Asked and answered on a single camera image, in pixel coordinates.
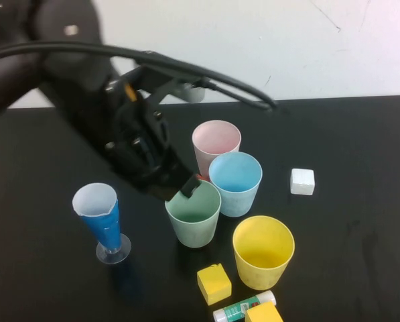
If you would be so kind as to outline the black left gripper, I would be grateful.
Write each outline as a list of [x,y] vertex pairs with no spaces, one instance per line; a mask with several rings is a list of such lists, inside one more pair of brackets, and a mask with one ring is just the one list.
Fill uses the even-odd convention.
[[201,177],[180,160],[158,105],[179,85],[178,77],[150,67],[120,75],[112,69],[100,110],[103,150],[118,174],[140,191],[170,201],[180,191],[190,198]]

